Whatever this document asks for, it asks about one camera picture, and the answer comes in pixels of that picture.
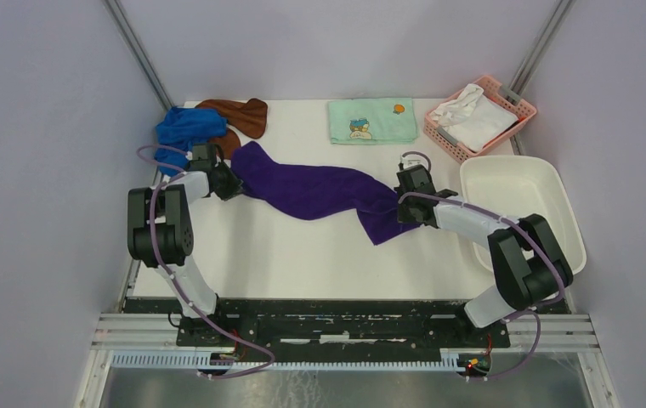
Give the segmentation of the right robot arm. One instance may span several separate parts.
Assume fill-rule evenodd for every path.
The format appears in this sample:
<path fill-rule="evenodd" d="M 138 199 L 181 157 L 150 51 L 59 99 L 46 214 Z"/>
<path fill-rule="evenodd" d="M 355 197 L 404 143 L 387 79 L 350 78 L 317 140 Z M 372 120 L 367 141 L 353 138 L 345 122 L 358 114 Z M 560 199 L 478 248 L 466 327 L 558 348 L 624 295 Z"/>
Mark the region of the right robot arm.
<path fill-rule="evenodd" d="M 453 333 L 461 345 L 474 347 L 494 323 L 563 297 L 574 273 L 543 216 L 508 218 L 467 202 L 452 190 L 436 190 L 422 164 L 400 165 L 396 176 L 401 223 L 456 233 L 490 255 L 493 285 L 456 312 Z"/>

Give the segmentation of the purple towel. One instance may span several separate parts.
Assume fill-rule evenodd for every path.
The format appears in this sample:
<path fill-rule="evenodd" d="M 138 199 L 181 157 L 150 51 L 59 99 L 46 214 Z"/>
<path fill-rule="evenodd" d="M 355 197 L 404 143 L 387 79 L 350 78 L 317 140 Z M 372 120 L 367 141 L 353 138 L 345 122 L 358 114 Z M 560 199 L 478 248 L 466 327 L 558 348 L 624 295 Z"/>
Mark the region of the purple towel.
<path fill-rule="evenodd" d="M 355 210 L 375 246 L 420 227 L 398 220 L 398 196 L 393 188 L 359 170 L 282 164 L 256 142 L 235 150 L 231 167 L 246 195 L 288 216 L 313 221 Z"/>

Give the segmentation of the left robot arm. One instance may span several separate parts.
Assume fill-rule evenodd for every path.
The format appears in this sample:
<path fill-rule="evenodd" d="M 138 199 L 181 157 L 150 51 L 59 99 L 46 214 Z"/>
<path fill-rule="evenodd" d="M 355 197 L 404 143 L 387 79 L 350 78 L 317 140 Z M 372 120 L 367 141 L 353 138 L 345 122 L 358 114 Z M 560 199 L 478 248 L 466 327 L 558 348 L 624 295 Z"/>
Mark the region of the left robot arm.
<path fill-rule="evenodd" d="M 230 323 L 215 313 L 218 294 L 205 282 L 192 257 L 195 245 L 190 205 L 211 195 L 222 201 L 243 193 L 218 144 L 194 144 L 184 151 L 161 144 L 144 145 L 139 158 L 175 172 L 154 187 L 127 193 L 127 249 L 134 260 L 155 270 L 170 286 L 182 314 L 201 318 L 199 337 L 209 345 L 224 343 Z"/>

